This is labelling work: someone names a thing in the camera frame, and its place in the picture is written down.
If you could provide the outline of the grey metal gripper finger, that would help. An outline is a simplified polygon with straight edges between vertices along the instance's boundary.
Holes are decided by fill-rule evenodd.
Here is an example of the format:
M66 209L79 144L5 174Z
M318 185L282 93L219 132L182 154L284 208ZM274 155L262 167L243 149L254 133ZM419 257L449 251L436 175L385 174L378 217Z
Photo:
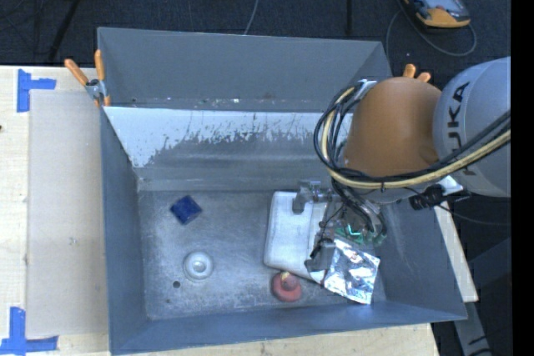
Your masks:
M299 189L292 201L293 214L302 214L307 203L321 201L321 181L301 180Z
M328 270L335 249L335 242L332 239L326 238L320 240L312 249L310 257L305 260L307 271L312 273Z

